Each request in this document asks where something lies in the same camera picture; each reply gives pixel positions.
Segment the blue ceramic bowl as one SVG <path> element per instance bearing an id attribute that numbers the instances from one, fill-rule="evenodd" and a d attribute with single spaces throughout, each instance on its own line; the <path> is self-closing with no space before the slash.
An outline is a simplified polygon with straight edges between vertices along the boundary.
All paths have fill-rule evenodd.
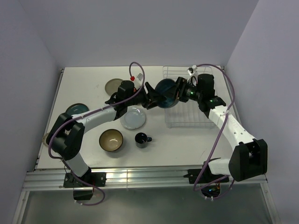
<path id="1" fill-rule="evenodd" d="M 159 101 L 157 106 L 163 109 L 172 108 L 177 103 L 178 100 L 174 96 L 174 91 L 176 89 L 176 83 L 172 79 L 163 79 L 155 87 L 155 91 L 166 98 L 164 101 Z"/>

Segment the beige interior dark bowl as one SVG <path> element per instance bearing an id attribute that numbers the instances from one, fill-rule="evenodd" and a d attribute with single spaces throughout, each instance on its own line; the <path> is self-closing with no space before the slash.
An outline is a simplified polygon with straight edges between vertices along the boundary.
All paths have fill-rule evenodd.
<path id="1" fill-rule="evenodd" d="M 120 149 L 123 142 L 122 133 L 116 129 L 108 129 L 99 137 L 99 145 L 106 152 L 114 152 Z"/>

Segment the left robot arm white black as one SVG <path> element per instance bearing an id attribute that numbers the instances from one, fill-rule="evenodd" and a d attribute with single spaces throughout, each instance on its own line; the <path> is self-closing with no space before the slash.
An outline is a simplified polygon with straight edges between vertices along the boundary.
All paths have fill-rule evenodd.
<path id="1" fill-rule="evenodd" d="M 60 159 L 71 171 L 79 186 L 91 183 L 91 168 L 80 154 L 84 134 L 97 126 L 121 118 L 129 106 L 140 104 L 145 109 L 161 107 L 166 101 L 166 87 L 155 88 L 146 82 L 137 88 L 132 81 L 122 81 L 104 107 L 77 115 L 62 113 L 52 127 L 46 143 L 51 158 Z"/>

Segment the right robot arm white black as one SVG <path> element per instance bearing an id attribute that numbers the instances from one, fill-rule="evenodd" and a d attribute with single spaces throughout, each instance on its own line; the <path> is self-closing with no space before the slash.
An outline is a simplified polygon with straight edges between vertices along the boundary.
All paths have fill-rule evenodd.
<path id="1" fill-rule="evenodd" d="M 228 175 L 240 182 L 267 172 L 267 143 L 248 133 L 229 112 L 226 103 L 215 94 L 213 75 L 198 75 L 196 85 L 178 77 L 175 96 L 181 102 L 197 102 L 199 109 L 220 128 L 232 147 L 231 158 L 206 160 L 204 164 L 207 167 L 202 170 L 204 180 L 212 182 L 218 175 Z"/>

